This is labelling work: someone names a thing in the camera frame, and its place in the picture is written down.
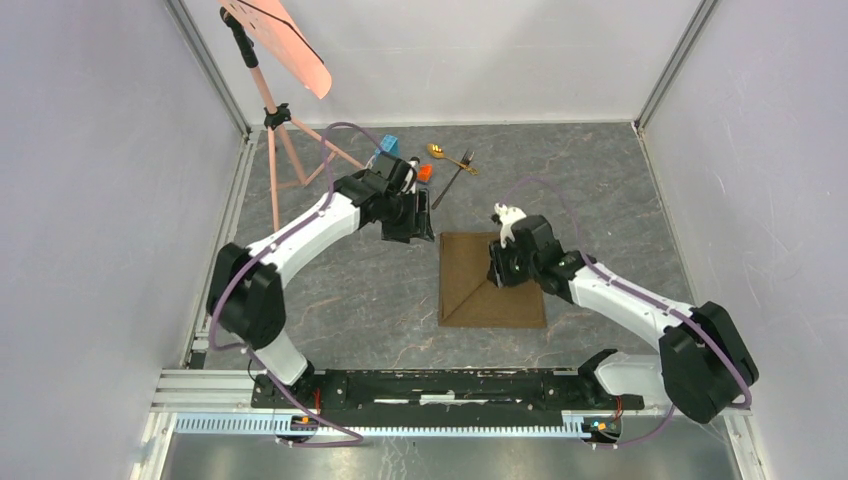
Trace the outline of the brown cloth napkin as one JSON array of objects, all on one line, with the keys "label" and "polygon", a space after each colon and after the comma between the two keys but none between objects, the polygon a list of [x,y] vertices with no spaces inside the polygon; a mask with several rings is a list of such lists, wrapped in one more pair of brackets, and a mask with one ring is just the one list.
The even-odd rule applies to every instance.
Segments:
[{"label": "brown cloth napkin", "polygon": [[441,327],[541,329],[547,326],[543,293],[527,282],[499,288],[489,279],[489,245],[495,232],[444,232],[439,249]]}]

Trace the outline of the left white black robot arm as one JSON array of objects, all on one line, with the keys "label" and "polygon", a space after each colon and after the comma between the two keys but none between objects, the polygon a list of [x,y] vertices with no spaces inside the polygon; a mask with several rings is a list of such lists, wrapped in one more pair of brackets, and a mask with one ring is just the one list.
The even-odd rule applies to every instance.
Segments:
[{"label": "left white black robot arm", "polygon": [[317,203],[268,237],[217,253],[206,310],[210,331],[237,338],[277,379],[275,392],[290,407],[314,394],[311,363],[285,331],[284,289],[308,263],[369,224],[384,241],[435,238],[429,192],[417,185],[420,160],[382,153],[372,165],[335,180]]}]

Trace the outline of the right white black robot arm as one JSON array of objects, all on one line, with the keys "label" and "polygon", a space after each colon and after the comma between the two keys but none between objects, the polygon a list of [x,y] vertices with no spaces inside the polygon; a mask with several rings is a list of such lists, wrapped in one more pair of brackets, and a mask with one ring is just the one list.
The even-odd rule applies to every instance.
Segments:
[{"label": "right white black robot arm", "polygon": [[662,297],[579,251],[566,251],[548,220],[498,204],[489,279],[499,288],[534,282],[544,293],[596,312],[645,341],[651,355],[604,353],[577,382],[580,400],[602,408],[616,396],[669,405],[706,424],[747,409],[759,372],[729,312]]}]

